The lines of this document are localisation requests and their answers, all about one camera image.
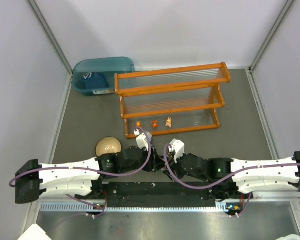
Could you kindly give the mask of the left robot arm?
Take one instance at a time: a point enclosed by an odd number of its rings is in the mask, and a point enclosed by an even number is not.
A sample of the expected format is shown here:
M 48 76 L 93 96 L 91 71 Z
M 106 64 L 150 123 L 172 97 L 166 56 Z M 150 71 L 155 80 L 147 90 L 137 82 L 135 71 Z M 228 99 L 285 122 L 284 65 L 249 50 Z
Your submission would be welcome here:
M 29 160 L 16 173 L 10 186 L 16 204 L 28 204 L 46 197 L 71 195 L 82 199 L 97 198 L 102 181 L 127 177 L 140 171 L 155 173 L 164 162 L 155 148 L 131 146 L 117 153 L 106 153 L 79 162 L 40 164 Z

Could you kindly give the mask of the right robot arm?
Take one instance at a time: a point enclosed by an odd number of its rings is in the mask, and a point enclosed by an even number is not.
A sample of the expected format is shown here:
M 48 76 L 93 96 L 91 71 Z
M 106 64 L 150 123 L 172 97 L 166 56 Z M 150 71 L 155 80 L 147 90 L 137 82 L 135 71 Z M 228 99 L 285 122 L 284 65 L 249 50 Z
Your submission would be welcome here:
M 257 191 L 300 192 L 300 151 L 275 160 L 203 159 L 185 153 L 169 160 L 165 152 L 163 161 L 177 183 L 191 190 L 211 190 L 217 199 Z

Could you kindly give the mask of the orange wooden shelf rack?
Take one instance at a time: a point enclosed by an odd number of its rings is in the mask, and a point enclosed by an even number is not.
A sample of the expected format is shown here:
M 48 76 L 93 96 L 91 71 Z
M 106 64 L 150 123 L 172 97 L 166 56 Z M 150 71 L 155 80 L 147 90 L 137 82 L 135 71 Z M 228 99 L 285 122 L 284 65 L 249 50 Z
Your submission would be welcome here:
M 217 129 L 225 107 L 221 85 L 232 77 L 225 62 L 114 75 L 125 136 L 135 138 L 136 122 L 154 136 Z M 172 126 L 166 121 L 171 118 Z M 152 127 L 152 121 L 158 127 Z

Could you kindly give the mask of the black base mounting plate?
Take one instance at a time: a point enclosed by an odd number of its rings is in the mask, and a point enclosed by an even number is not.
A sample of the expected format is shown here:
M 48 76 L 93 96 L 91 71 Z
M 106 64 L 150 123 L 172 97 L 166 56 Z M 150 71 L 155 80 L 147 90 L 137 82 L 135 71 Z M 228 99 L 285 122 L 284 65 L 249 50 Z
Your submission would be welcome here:
M 190 208 L 214 207 L 215 201 L 241 202 L 247 194 L 238 192 L 234 183 L 194 190 L 177 182 L 92 182 L 92 192 L 76 194 L 80 200 L 105 200 L 109 208 Z

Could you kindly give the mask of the orange tiger toy figure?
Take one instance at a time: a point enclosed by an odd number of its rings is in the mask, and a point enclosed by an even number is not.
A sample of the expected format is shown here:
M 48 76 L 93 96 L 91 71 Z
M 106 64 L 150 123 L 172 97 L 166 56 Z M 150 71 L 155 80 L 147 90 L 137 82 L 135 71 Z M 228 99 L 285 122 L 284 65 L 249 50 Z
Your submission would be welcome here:
M 157 120 L 152 121 L 151 124 L 152 124 L 152 127 L 154 129 L 158 127 L 158 121 Z

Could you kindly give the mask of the yellow bear toy figure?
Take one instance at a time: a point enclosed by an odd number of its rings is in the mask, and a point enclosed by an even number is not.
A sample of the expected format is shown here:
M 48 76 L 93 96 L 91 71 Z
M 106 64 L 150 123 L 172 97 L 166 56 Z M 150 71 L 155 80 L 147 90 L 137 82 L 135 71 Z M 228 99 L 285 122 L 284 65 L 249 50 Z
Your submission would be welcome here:
M 141 128 L 141 127 L 142 127 L 141 122 L 140 122 L 140 121 L 137 121 L 137 122 L 136 122 L 136 126 Z

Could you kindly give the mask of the tan rabbit toy figure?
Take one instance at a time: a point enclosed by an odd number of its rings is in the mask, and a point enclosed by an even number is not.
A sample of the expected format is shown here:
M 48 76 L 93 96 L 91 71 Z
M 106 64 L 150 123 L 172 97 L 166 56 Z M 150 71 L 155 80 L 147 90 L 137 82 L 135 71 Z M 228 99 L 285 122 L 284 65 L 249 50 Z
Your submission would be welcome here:
M 167 118 L 165 126 L 166 127 L 170 127 L 170 128 L 172 127 L 172 118 L 171 117 Z

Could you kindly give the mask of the beige round bowl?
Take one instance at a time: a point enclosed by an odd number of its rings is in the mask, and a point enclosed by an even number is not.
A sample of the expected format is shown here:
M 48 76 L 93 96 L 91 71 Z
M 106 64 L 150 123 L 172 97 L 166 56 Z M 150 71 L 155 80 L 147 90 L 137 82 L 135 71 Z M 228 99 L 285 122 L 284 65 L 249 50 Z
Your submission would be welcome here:
M 104 154 L 116 154 L 121 152 L 122 145 L 120 141 L 112 136 L 105 137 L 101 139 L 96 147 L 95 147 L 95 154 L 97 157 L 104 155 Z

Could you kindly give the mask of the blue cap in bin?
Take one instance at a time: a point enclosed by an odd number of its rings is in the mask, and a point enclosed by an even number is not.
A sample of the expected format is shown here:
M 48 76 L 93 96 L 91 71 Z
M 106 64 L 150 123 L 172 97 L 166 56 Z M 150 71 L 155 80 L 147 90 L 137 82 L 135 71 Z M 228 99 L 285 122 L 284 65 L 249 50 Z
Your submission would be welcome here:
M 87 72 L 81 78 L 85 90 L 108 88 L 109 84 L 106 77 L 99 72 Z

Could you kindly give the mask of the teal plastic bin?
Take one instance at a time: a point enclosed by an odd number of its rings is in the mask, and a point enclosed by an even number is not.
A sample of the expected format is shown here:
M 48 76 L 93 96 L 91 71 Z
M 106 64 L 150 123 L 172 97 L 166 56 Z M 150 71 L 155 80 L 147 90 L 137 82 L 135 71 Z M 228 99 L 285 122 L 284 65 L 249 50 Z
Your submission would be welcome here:
M 124 56 L 83 60 L 73 69 L 72 88 L 84 96 L 113 94 L 115 92 L 115 74 L 133 73 L 134 71 L 134 62 Z M 84 89 L 82 77 L 89 72 L 103 74 L 109 87 Z

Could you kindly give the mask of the white object bottom left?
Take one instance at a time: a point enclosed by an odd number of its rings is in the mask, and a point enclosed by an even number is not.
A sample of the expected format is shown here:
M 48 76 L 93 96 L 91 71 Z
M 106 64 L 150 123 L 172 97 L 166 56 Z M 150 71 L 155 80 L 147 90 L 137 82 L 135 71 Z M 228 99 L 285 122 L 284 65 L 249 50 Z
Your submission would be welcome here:
M 18 240 L 51 240 L 47 233 L 38 225 L 32 224 Z

